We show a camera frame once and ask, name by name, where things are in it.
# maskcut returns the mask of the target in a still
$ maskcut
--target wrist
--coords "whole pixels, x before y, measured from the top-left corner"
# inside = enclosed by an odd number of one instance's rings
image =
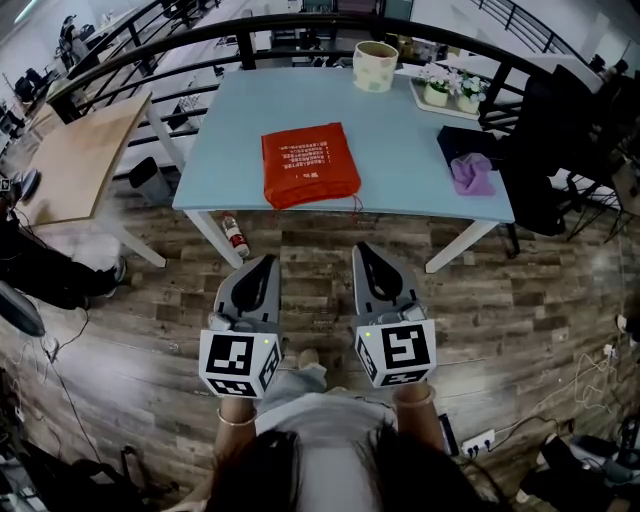
[[[419,402],[424,400],[431,393],[431,387],[427,381],[414,382],[400,386],[393,394],[394,401],[398,402]]]
[[[253,401],[247,398],[223,398],[220,414],[228,422],[244,423],[255,416]]]

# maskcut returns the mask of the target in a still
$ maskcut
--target red non-woven bag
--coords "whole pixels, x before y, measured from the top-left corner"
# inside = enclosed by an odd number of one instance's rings
[[[262,136],[264,196],[276,210],[349,197],[360,189],[341,123]]]

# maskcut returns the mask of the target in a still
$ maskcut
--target white flowers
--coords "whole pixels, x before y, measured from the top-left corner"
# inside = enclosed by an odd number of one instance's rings
[[[425,64],[420,70],[420,78],[438,92],[458,93],[469,98],[472,103],[487,99],[485,91],[489,88],[489,82],[478,76],[470,77],[466,72],[461,75],[456,71],[449,71],[443,66],[430,63]]]
[[[420,78],[438,92],[453,94],[458,88],[460,77],[437,64],[425,64],[420,70]]]
[[[487,99],[484,92],[488,87],[489,82],[481,80],[478,76],[469,78],[465,73],[462,77],[462,85],[459,92],[469,98],[472,103],[478,103]]]

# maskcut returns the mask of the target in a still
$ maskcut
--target ceramic cup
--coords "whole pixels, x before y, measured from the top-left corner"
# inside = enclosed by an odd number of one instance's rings
[[[398,50],[376,41],[362,41],[353,54],[353,83],[367,92],[387,92],[398,63]]]

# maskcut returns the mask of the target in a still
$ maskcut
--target cable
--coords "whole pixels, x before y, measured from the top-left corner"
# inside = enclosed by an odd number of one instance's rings
[[[546,403],[549,399],[553,398],[553,397],[554,397],[554,396],[556,396],[557,394],[562,393],[563,391],[566,391],[566,390],[567,390],[567,389],[569,389],[571,386],[573,386],[573,385],[574,385],[574,383],[576,383],[576,382],[577,382],[577,380],[578,380],[580,377],[583,377],[584,375],[586,375],[586,374],[587,374],[587,373],[589,373],[589,372],[592,372],[592,371],[593,371],[593,370],[595,370],[595,369],[596,369],[596,365],[594,364],[594,366],[592,366],[591,368],[589,368],[589,369],[585,370],[584,372],[582,372],[582,373],[576,373],[576,376],[575,376],[575,377],[574,377],[574,378],[573,378],[573,379],[572,379],[572,380],[571,380],[567,385],[565,385],[564,387],[562,387],[562,388],[560,388],[560,389],[558,389],[558,390],[554,391],[554,392],[553,392],[553,393],[551,393],[550,395],[547,395],[547,397],[546,397],[546,398],[543,398],[542,400],[540,400],[536,405],[534,405],[534,406],[531,408],[531,410],[530,410],[527,414],[525,414],[525,415],[524,415],[524,416],[523,416],[519,421],[515,422],[513,425],[511,425],[511,426],[509,426],[509,427],[505,427],[505,428],[500,429],[500,430],[496,430],[496,435],[498,435],[498,434],[500,434],[500,433],[502,433],[502,432],[507,432],[507,431],[509,431],[509,430],[513,430],[513,429],[515,429],[515,428],[516,428],[516,427],[518,427],[521,423],[523,423],[523,422],[524,422],[524,421],[526,421],[528,418],[530,418],[530,417],[531,417],[531,415],[536,411],[536,409],[537,409],[538,407],[540,407],[542,404]]]
[[[74,341],[76,341],[80,336],[82,336],[82,334],[84,333],[84,330],[87,328],[87,325],[89,325],[89,320],[91,319],[91,313],[89,313],[88,309],[83,310],[85,315],[87,315],[86,320],[84,321],[84,325],[82,326],[82,329],[80,329],[80,332],[78,334],[76,334],[73,338],[71,338],[69,341],[67,341],[66,343],[63,343],[62,345],[60,345],[60,347],[58,348],[58,354],[60,354],[60,351],[66,347],[67,345],[73,343]]]
[[[603,389],[598,389],[594,386],[592,386],[591,384],[588,384],[583,390],[582,390],[582,399],[578,399],[578,379],[579,377],[579,373],[580,373],[580,365],[582,364],[582,360],[584,358],[587,358],[589,360],[589,362],[592,365],[592,369],[597,369],[600,373],[604,373],[607,370],[611,370],[611,371],[616,371],[615,368],[613,368],[611,366],[611,364],[609,363],[609,357],[607,357],[607,359],[604,359],[603,361],[599,362],[599,363],[594,363],[593,359],[591,359],[591,357],[589,357],[588,354],[582,354],[580,356],[580,359],[578,360],[578,366],[576,368],[576,377],[575,379],[573,379],[573,382],[575,384],[575,389],[573,392],[573,399],[577,404],[581,404],[584,406],[585,409],[589,410],[589,409],[605,409],[607,412],[609,412],[609,414],[613,414],[613,411],[609,408],[608,405],[606,404],[589,404],[589,397],[591,396],[591,392],[596,392],[599,394],[603,394],[604,393],[604,388]]]
[[[549,419],[547,419],[547,418],[544,418],[544,417],[542,417],[542,416],[531,416],[530,418],[527,418],[525,421],[522,421],[522,422],[521,422],[517,427],[515,427],[513,430],[511,430],[511,432],[509,432],[509,435],[508,435],[506,438],[504,438],[502,441],[500,441],[498,444],[494,445],[494,447],[493,447],[493,448],[489,448],[489,449],[488,449],[488,452],[489,452],[489,453],[491,453],[491,452],[495,452],[495,451],[496,451],[498,448],[500,448],[503,444],[505,444],[507,441],[509,441],[509,439],[511,439],[511,438],[515,435],[515,433],[518,431],[518,429],[519,429],[520,427],[522,427],[523,425],[526,425],[527,423],[529,423],[530,421],[533,421],[533,420],[540,420],[540,421],[543,421],[545,424],[546,424],[546,423],[555,423],[555,424],[556,424],[556,434],[558,434],[558,435],[560,434],[560,424],[558,423],[558,420],[556,420],[556,419],[554,419],[554,418],[549,418]]]
[[[40,421],[44,421],[44,424],[47,426],[47,428],[49,429],[49,432],[51,432],[54,437],[56,438],[56,440],[58,441],[58,455],[56,458],[60,458],[60,454],[62,453],[62,441],[60,440],[60,436],[57,434],[57,432],[55,430],[53,430],[53,428],[51,427],[51,425],[49,425],[49,422],[47,421],[47,418],[45,417],[45,415],[43,414],[42,416],[40,416],[39,418],[36,418],[34,416],[34,419],[37,422]]]
[[[38,308],[38,304],[37,302],[35,302],[35,307],[38,309],[38,313],[39,313],[39,308]],[[73,414],[78,422],[78,425],[80,426],[80,429],[82,430],[82,433],[84,434],[87,442],[89,443],[89,446],[91,446],[91,448],[93,449],[93,452],[96,456],[96,459],[98,460],[98,462],[102,463],[102,461],[100,460],[100,456],[98,455],[98,451],[96,450],[95,446],[93,445],[93,443],[91,442],[91,440],[89,439],[89,436],[87,435],[84,426],[82,425],[82,422],[80,421],[80,417],[78,416],[78,413],[76,411],[75,405],[73,403],[73,401],[71,400],[71,395],[69,394],[69,391],[67,390],[67,387],[62,379],[62,377],[60,376],[60,374],[58,373],[58,371],[54,368],[53,366],[53,356],[57,355],[60,353],[60,350],[62,350],[63,347],[69,345],[70,343],[73,343],[74,341],[76,341],[80,336],[82,336],[82,334],[84,333],[84,330],[86,329],[87,325],[89,324],[89,320],[91,318],[91,315],[89,314],[88,310],[84,310],[85,314],[87,315],[87,318],[82,326],[82,329],[80,329],[80,332],[78,334],[76,334],[73,338],[71,338],[69,341],[63,343],[62,345],[59,345],[58,347],[58,351],[55,354],[50,354],[45,348],[44,348],[44,337],[40,338],[40,349],[42,350],[42,353],[45,355],[45,358],[47,359],[47,363],[45,365],[45,369],[44,369],[44,376],[42,378],[42,380],[40,379],[40,372],[38,370],[38,358],[37,358],[37,353],[36,353],[36,348],[35,345],[33,343],[33,338],[25,341],[25,343],[22,345],[22,349],[20,351],[20,359],[18,359],[17,361],[15,361],[13,358],[11,358],[9,356],[9,354],[6,355],[5,360],[4,360],[4,364],[3,366],[6,367],[6,363],[7,360],[10,360],[14,365],[16,365],[17,367],[19,367],[22,364],[22,360],[24,359],[24,352],[25,349],[27,347],[27,345],[31,345],[31,348],[33,349],[33,357],[34,357],[34,364],[35,364],[35,370],[36,370],[36,379],[38,381],[39,384],[44,385],[44,383],[47,380],[47,374],[48,374],[48,369],[49,366],[51,366],[51,368],[53,369],[53,371],[55,372],[55,374],[58,376],[58,379],[60,380],[60,384],[62,385],[62,388],[64,389],[67,398],[69,399],[69,404],[71,405],[71,409],[73,410]],[[10,385],[12,391],[14,393],[16,393],[16,396],[18,397],[18,408],[20,410],[22,410],[22,396],[20,393],[20,381],[18,380],[18,378],[15,378],[13,380],[13,382]],[[45,421],[45,424],[47,425],[47,428],[51,431],[51,433],[55,436],[55,438],[58,441],[58,458],[60,458],[60,454],[62,452],[62,441],[60,440],[60,437],[58,436],[58,434],[53,430],[53,428],[49,425],[49,422],[47,421],[46,417],[44,416],[44,414],[40,417],[40,418],[35,418],[36,421]]]
[[[102,464],[102,460],[100,459],[100,455],[98,455],[98,450],[96,450],[96,447],[91,442],[91,439],[89,439],[89,436],[87,435],[87,432],[84,429],[84,426],[82,425],[82,421],[80,421],[80,416],[78,416],[78,411],[76,411],[76,406],[74,405],[73,400],[71,400],[71,395],[69,394],[69,391],[67,390],[67,386],[65,385],[64,380],[62,380],[62,377],[58,373],[58,370],[56,370],[56,367],[54,366],[53,363],[51,363],[51,369],[54,371],[54,373],[58,376],[58,379],[60,380],[60,384],[62,385],[62,389],[64,389],[64,392],[66,393],[67,398],[69,399],[69,405],[71,405],[71,410],[73,411],[73,415],[76,417],[76,420],[78,421],[78,425],[80,426],[80,430],[82,430],[82,433],[84,434],[84,437],[87,440],[87,443],[89,443],[89,446],[91,446],[91,449],[93,450],[93,453],[96,456],[96,460],[100,464]]]
[[[33,228],[31,227],[31,223],[29,222],[28,217],[27,217],[24,213],[22,213],[22,211],[20,211],[20,210],[18,209],[18,207],[17,207],[17,206],[14,206],[14,207],[13,207],[13,209],[14,209],[15,211],[17,211],[20,215],[22,215],[22,216],[24,217],[24,220],[27,222],[27,225],[26,225],[26,226],[24,226],[24,225],[22,224],[22,222],[20,222],[20,225],[21,225],[22,227],[24,227],[24,228],[27,230],[27,232],[28,232],[28,233],[29,233],[33,238],[35,238],[36,240],[38,240],[38,241],[39,241],[39,242],[40,242],[44,247],[49,247],[46,243],[44,243],[44,242],[42,241],[42,238],[40,238],[38,235],[36,235],[36,234],[33,232]]]

